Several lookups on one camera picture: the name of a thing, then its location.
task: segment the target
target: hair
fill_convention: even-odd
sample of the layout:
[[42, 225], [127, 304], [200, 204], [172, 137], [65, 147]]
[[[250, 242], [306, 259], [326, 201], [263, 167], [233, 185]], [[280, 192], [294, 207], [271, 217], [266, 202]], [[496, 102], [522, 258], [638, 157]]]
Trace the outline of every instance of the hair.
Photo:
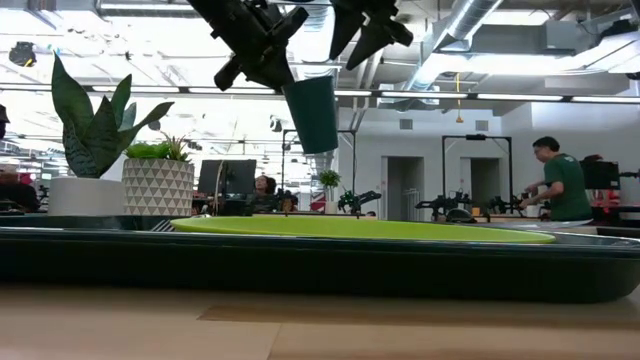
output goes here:
[[267, 179], [267, 189], [265, 190], [265, 192], [268, 195], [273, 195], [276, 193], [276, 187], [277, 187], [277, 183], [276, 183], [276, 179], [272, 178], [272, 177], [268, 177], [265, 176], [265, 178]]
[[533, 143], [533, 147], [546, 147], [553, 152], [560, 151], [560, 143], [551, 136], [541, 137]]

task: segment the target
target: ceiling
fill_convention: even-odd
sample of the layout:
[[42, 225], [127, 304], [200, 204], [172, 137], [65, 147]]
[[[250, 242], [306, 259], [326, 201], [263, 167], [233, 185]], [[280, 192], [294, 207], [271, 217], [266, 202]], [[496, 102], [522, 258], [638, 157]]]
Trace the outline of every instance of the ceiling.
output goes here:
[[[49, 83], [53, 50], [59, 53], [70, 74], [83, 84], [115, 85], [132, 74], [134, 86], [214, 86], [213, 76], [226, 63], [231, 51], [222, 40], [210, 37], [211, 29], [188, 3], [184, 0], [169, 2], [171, 4], [164, 0], [102, 0], [98, 1], [102, 8], [96, 9], [93, 0], [57, 0], [57, 11], [46, 11], [27, 9], [26, 0], [0, 0], [0, 83]], [[328, 42], [324, 39], [330, 31], [316, 34], [316, 38], [299, 31], [288, 48], [294, 75], [302, 79], [333, 72], [338, 79], [338, 88], [344, 89], [402, 84], [420, 63], [426, 24], [445, 18], [452, 3], [452, 0], [400, 1], [398, 19], [414, 33], [412, 45], [388, 46], [379, 56], [372, 57], [353, 71], [344, 67], [357, 35], [340, 58], [326, 63]], [[554, 17], [562, 22], [575, 23], [576, 19], [597, 18], [624, 10], [627, 3], [613, 0], [588, 3], [581, 0], [504, 1], [484, 24], [539, 26]], [[317, 8], [326, 4], [328, 1], [319, 0], [313, 5]], [[138, 10], [122, 8], [131, 5], [137, 6]], [[19, 41], [35, 44], [35, 66], [20, 67], [9, 61], [8, 54]], [[461, 72], [458, 78], [452, 73], [440, 74], [433, 83], [443, 91], [554, 93], [569, 89], [593, 94], [615, 94], [625, 84], [628, 82], [624, 74], [606, 72], [568, 79], [566, 76], [474, 71]], [[256, 87], [256, 84], [239, 77], [234, 87]], [[165, 97], [176, 104], [168, 118], [163, 119], [162, 130], [176, 136], [187, 136], [202, 146], [201, 151], [194, 152], [194, 158], [253, 157], [259, 161], [259, 172], [279, 179], [282, 134], [272, 132], [269, 125], [272, 118], [278, 118], [284, 128], [293, 128], [283, 101], [175, 98], [171, 94]], [[140, 114], [148, 112], [161, 100], [157, 97], [133, 99], [138, 102]], [[92, 97], [92, 101], [97, 106], [99, 97]], [[0, 93], [0, 103], [7, 106], [12, 120], [8, 136], [13, 138], [11, 141], [22, 141], [19, 146], [26, 146], [25, 139], [17, 139], [18, 136], [26, 136], [33, 141], [42, 141], [40, 145], [45, 149], [55, 147], [61, 126], [46, 92], [5, 91]], [[352, 103], [345, 101], [341, 106], [351, 107]], [[446, 112], [456, 106], [456, 102], [443, 100], [437, 108]], [[499, 106], [496, 102], [463, 104], [463, 107], [494, 110]], [[160, 141], [162, 136], [144, 129], [138, 140]], [[293, 135], [290, 137], [288, 141], [293, 142]], [[295, 142], [286, 154], [286, 162], [285, 173], [290, 182], [308, 183], [310, 175], [319, 168], [313, 160], [304, 158], [301, 147]]]

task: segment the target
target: snake plant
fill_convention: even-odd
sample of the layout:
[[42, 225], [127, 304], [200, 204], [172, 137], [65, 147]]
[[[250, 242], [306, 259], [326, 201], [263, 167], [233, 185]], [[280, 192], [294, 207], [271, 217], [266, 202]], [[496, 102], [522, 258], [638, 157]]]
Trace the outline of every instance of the snake plant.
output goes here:
[[126, 107], [131, 96], [131, 75], [118, 84], [113, 97], [102, 98], [94, 113], [89, 95], [55, 55], [51, 93], [62, 120], [62, 144], [69, 167], [78, 177], [98, 179], [135, 139], [144, 126], [160, 120], [173, 102], [156, 106], [138, 124], [136, 103]]

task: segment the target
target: table surface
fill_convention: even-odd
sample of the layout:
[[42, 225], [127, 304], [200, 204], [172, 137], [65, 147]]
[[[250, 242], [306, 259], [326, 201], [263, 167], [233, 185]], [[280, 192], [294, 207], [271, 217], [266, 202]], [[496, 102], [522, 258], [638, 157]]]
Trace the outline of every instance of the table surface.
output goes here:
[[1, 359], [637, 360], [639, 339], [639, 290], [548, 305], [0, 289]]

